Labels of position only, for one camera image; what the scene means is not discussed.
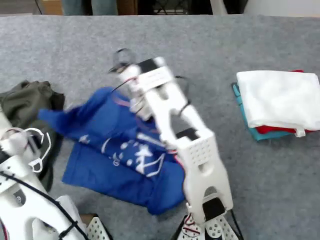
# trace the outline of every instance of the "folded white towel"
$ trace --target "folded white towel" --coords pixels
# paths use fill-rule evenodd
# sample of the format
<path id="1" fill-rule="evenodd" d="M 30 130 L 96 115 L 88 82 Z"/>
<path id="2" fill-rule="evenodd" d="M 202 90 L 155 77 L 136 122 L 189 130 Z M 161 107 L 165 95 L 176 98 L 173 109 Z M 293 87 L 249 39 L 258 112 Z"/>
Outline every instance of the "folded white towel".
<path id="1" fill-rule="evenodd" d="M 236 76 L 249 128 L 320 130 L 320 85 L 314 73 L 257 70 Z"/>

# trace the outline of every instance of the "gray felt surface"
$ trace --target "gray felt surface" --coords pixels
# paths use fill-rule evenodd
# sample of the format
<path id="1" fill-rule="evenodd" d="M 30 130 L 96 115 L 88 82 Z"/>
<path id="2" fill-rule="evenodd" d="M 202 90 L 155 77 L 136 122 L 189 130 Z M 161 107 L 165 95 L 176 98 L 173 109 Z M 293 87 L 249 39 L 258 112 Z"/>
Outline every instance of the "gray felt surface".
<path id="1" fill-rule="evenodd" d="M 192 79 L 190 98 L 215 131 L 229 173 L 234 211 L 247 240 L 318 239 L 319 133 L 256 142 L 230 84 L 247 70 L 294 70 L 320 76 L 320 18 L 251 16 L 27 16 L 0 18 L 0 90 L 49 81 L 77 105 L 103 86 L 112 54 L 163 56 Z M 54 197 L 68 194 L 81 213 L 98 213 L 116 240 L 168 240 L 185 214 L 151 216 L 143 207 L 61 182 L 73 143 L 54 166 Z"/>

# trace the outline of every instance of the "blue t-shirt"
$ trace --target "blue t-shirt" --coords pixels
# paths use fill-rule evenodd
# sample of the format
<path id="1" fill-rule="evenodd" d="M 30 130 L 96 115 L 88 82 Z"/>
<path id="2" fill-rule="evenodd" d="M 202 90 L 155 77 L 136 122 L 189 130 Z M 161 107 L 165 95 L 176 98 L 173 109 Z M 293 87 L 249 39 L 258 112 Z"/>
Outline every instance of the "blue t-shirt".
<path id="1" fill-rule="evenodd" d="M 39 119 L 76 141 L 62 181 L 161 214 L 184 200 L 184 171 L 166 149 L 154 144 L 160 142 L 149 130 L 155 129 L 154 121 L 143 122 L 117 104 L 114 95 L 128 101 L 104 87 L 68 112 L 40 110 Z M 138 134 L 153 143 L 138 139 Z"/>

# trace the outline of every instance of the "perforated panel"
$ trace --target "perforated panel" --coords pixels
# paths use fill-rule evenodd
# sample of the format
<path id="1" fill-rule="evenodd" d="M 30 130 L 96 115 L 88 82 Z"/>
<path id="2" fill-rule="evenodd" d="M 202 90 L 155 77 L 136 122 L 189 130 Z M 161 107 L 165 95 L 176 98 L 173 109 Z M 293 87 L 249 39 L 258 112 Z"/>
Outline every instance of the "perforated panel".
<path id="1" fill-rule="evenodd" d="M 222 217 L 207 221 L 205 230 L 210 239 L 213 240 L 239 240 L 227 220 Z M 178 240 L 205 240 L 205 232 L 194 224 L 192 218 L 184 222 Z"/>
<path id="2" fill-rule="evenodd" d="M 195 144 L 188 148 L 188 154 L 191 157 L 192 163 L 199 166 L 209 161 L 212 158 L 212 149 L 214 149 L 211 137 L 193 142 Z"/>
<path id="3" fill-rule="evenodd" d="M 219 238 L 224 235 L 224 240 L 238 240 L 237 235 L 224 217 L 218 217 L 206 225 L 206 231 L 212 238 Z"/>
<path id="4" fill-rule="evenodd" d="M 86 228 L 87 236 L 90 240 L 110 240 L 99 217 L 94 217 Z"/>

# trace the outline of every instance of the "red cloth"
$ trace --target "red cloth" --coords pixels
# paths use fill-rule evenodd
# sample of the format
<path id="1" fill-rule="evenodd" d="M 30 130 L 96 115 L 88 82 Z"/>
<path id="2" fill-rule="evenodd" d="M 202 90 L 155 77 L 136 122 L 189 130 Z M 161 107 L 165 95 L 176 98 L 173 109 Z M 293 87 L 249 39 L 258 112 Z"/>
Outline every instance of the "red cloth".
<path id="1" fill-rule="evenodd" d="M 298 69 L 298 70 L 293 70 L 293 71 L 291 71 L 291 72 L 304 73 L 304 71 L 303 71 L 303 70 L 300 70 L 300 69 Z M 277 126 L 266 126 L 266 125 L 263 125 L 263 126 L 257 126 L 255 129 L 256 129 L 256 130 L 258 131 L 258 133 L 260 133 L 260 134 L 267 134 L 267 133 L 269 133 L 269 132 L 280 132 L 280 131 L 282 131 L 282 132 L 288 132 L 288 133 L 293 133 L 293 134 L 296 133 L 296 130 L 293 129 L 293 128 L 285 128 L 285 127 L 277 127 Z M 305 130 L 305 132 L 306 132 L 306 133 L 309 133 L 309 132 L 313 132 L 313 131 L 311 131 L 311 130 Z"/>

